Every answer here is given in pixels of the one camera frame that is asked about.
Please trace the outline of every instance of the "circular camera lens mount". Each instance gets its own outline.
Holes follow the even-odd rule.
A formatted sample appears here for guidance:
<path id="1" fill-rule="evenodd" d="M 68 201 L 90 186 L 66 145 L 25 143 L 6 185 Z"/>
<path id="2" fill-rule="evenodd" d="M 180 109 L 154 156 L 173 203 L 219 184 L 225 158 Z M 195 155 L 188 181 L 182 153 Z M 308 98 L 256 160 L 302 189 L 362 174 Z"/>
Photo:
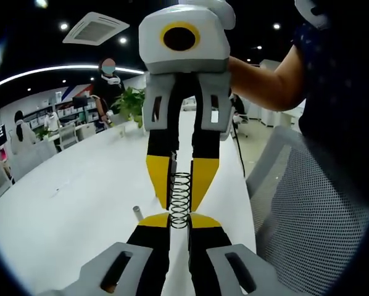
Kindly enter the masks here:
<path id="1" fill-rule="evenodd" d="M 187 28 L 172 28 L 164 34 L 164 44 L 173 51 L 188 51 L 196 43 L 196 36 Z"/>

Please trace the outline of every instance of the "gray plastic housing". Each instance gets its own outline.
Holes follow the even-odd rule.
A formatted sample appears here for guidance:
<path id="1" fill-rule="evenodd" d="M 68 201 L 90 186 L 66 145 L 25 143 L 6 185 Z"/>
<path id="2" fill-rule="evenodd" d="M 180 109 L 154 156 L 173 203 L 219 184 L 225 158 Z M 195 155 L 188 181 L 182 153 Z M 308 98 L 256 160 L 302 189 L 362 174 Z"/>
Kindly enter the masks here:
<path id="1" fill-rule="evenodd" d="M 130 257 L 130 260 L 118 280 L 114 293 L 111 294 L 102 290 L 100 285 L 121 253 Z M 150 248 L 117 242 L 85 264 L 76 282 L 62 290 L 50 290 L 38 296 L 136 296 L 142 272 L 151 253 Z"/>
<path id="2" fill-rule="evenodd" d="M 222 296 L 243 296 L 241 286 L 230 264 L 229 258 L 236 261 L 242 277 L 255 287 L 251 296 L 305 296 L 297 293 L 278 281 L 274 267 L 262 260 L 244 245 L 230 245 L 212 248 L 207 254 L 215 268 Z"/>
<path id="3" fill-rule="evenodd" d="M 224 141 L 228 137 L 234 114 L 234 108 L 228 97 L 231 74 L 229 72 L 198 73 L 197 77 L 202 89 L 202 103 L 204 106 L 201 128 L 207 131 L 219 131 L 221 133 L 220 139 Z M 168 128 L 168 105 L 174 85 L 174 74 L 150 74 L 147 76 L 146 98 L 143 104 L 143 124 L 146 131 Z M 216 96 L 218 100 L 217 122 L 212 122 L 212 96 Z M 154 121 L 154 105 L 158 97 L 161 97 L 160 117 Z"/>

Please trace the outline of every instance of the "ceiling air conditioner vent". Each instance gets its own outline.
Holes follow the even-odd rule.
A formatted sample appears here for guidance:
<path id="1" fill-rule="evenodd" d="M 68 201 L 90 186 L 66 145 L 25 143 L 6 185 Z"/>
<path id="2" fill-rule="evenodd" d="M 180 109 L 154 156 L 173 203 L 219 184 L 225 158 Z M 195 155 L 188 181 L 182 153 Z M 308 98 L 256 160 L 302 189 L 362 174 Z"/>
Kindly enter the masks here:
<path id="1" fill-rule="evenodd" d="M 115 18 L 89 12 L 70 30 L 62 42 L 98 46 L 129 26 Z"/>

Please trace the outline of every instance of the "dark blue shirt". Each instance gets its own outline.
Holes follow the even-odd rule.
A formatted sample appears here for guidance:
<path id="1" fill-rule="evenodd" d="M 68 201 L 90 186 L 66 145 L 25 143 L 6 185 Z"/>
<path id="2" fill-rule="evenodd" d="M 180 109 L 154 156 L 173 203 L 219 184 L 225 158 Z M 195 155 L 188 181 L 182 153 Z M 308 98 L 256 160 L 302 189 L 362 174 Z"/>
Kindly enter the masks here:
<path id="1" fill-rule="evenodd" d="M 307 99 L 299 126 L 369 197 L 369 70 L 340 40 L 332 30 L 319 31 L 308 23 L 295 33 Z"/>

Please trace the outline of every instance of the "person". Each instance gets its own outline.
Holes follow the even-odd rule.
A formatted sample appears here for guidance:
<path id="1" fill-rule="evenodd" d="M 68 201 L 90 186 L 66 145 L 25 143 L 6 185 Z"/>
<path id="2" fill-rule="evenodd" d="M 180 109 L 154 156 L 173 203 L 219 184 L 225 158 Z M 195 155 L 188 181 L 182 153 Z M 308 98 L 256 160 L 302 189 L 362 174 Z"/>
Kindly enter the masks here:
<path id="1" fill-rule="evenodd" d="M 44 118 L 44 127 L 52 132 L 57 132 L 61 127 L 59 116 L 51 109 L 48 110 L 48 114 Z"/>
<path id="2" fill-rule="evenodd" d="M 15 155 L 27 151 L 37 142 L 35 133 L 23 119 L 23 112 L 17 111 L 14 115 L 16 132 L 12 135 L 11 139 L 12 152 Z"/>
<path id="3" fill-rule="evenodd" d="M 233 128 L 238 129 L 238 125 L 240 123 L 246 123 L 247 122 L 247 116 L 245 112 L 245 106 L 239 95 L 237 94 L 231 94 L 230 101 L 235 109 L 234 115 L 233 115 Z"/>
<path id="4" fill-rule="evenodd" d="M 121 79 L 114 74 L 114 66 L 109 64 L 115 65 L 112 59 L 106 59 L 99 63 L 99 76 L 94 80 L 91 91 L 91 95 L 96 100 L 99 118 L 107 125 L 109 124 L 109 114 L 113 112 L 113 103 L 125 90 Z"/>
<path id="5" fill-rule="evenodd" d="M 361 21 L 352 20 L 357 28 L 350 31 L 352 14 L 329 6 L 334 1 L 317 2 L 329 26 L 317 28 L 305 18 L 274 72 L 230 57 L 231 88 L 274 111 L 293 109 L 306 98 L 299 120 L 302 134 L 329 151 L 369 201 L 369 64 L 367 55 L 362 62 L 353 61 L 354 52 L 364 53 L 354 45 L 363 40 L 360 34 L 365 30 L 361 30 Z M 369 43 L 359 44 L 369 47 Z"/>

